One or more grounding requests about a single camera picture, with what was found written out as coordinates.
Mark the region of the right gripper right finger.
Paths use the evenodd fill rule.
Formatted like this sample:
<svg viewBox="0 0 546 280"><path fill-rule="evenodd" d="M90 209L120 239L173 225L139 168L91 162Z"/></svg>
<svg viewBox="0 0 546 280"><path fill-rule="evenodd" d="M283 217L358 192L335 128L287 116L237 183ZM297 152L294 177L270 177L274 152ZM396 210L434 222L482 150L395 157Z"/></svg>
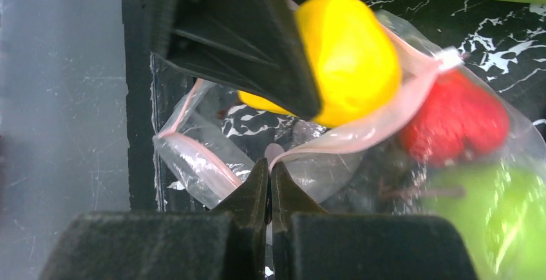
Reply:
<svg viewBox="0 0 546 280"><path fill-rule="evenodd" d="M271 175L276 279L476 279L462 238L436 216L334 214L292 179Z"/></svg>

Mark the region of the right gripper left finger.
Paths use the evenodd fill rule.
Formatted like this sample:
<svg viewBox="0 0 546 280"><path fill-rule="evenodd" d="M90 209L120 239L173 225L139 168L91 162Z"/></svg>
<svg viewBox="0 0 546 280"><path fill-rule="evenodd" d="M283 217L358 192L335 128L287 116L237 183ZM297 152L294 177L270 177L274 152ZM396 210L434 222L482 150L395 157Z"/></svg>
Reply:
<svg viewBox="0 0 546 280"><path fill-rule="evenodd" d="M268 167L208 212L90 212L59 238L41 279L263 279Z"/></svg>

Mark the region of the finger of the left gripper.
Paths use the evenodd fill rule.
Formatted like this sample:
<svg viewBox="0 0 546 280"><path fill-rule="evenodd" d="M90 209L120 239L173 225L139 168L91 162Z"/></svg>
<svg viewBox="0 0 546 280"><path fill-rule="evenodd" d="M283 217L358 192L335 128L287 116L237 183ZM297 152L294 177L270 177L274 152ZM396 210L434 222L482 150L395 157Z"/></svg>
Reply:
<svg viewBox="0 0 546 280"><path fill-rule="evenodd" d="M149 0L149 48L184 74L261 96L305 120L321 109L287 0Z"/></svg>

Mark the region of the yellow fake pepper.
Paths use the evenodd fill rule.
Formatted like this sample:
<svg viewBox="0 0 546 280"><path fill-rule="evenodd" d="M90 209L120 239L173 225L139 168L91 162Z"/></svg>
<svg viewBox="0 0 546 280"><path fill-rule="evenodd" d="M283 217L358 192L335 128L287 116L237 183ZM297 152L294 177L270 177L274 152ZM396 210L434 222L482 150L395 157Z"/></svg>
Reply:
<svg viewBox="0 0 546 280"><path fill-rule="evenodd" d="M398 93L402 69L396 49L363 1L306 0L294 15L322 102L313 122L341 126Z"/></svg>

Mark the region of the clear zip top bag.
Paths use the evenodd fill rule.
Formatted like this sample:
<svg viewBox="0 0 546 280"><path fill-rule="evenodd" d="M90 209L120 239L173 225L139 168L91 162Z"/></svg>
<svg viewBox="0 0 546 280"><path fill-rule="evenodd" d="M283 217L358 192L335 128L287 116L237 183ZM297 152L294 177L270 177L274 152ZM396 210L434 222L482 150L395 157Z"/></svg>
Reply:
<svg viewBox="0 0 546 280"><path fill-rule="evenodd" d="M394 44L402 69L402 82L398 93L368 116L341 126L325 127L312 120L303 120L263 97L244 91L233 91L231 94L235 104L249 107L259 115L277 113L290 119L292 142L284 146L270 144L263 154L263 159L267 161L267 192L270 194L270 210L267 212L269 226L265 238L271 246L270 175L275 165L283 163L293 181L322 208L322 202L350 181L367 150L387 140L395 140L401 146L399 132L422 107L438 77L451 70L460 70L500 100L509 115L509 134L500 148L483 156L475 156L470 160L460 159L445 166L418 162L427 169L426 181L419 187L417 196L420 209L409 214L381 215L436 216L445 219L426 210L422 206L421 197L426 193L426 187L434 175L457 166L500 163L523 167L541 176L545 184L545 142L523 113L465 67L463 57L456 48L440 48L408 21L387 11L381 10L374 14ZM222 102L228 100L229 96L220 84L197 80L177 103L171 117L153 139L159 157L169 170L192 196L210 209L240 187L258 161L251 160L221 130L224 112L219 110L212 113L212 109L218 109Z"/></svg>

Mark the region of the fake purple grapes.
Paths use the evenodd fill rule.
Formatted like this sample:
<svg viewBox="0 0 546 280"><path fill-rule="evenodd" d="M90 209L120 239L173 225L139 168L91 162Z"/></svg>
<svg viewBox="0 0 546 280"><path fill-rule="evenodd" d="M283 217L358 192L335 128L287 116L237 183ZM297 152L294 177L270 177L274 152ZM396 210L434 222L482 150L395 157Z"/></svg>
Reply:
<svg viewBox="0 0 546 280"><path fill-rule="evenodd" d="M350 181L321 203L333 213L409 214L420 209L417 196L427 169L395 140L367 150Z"/></svg>

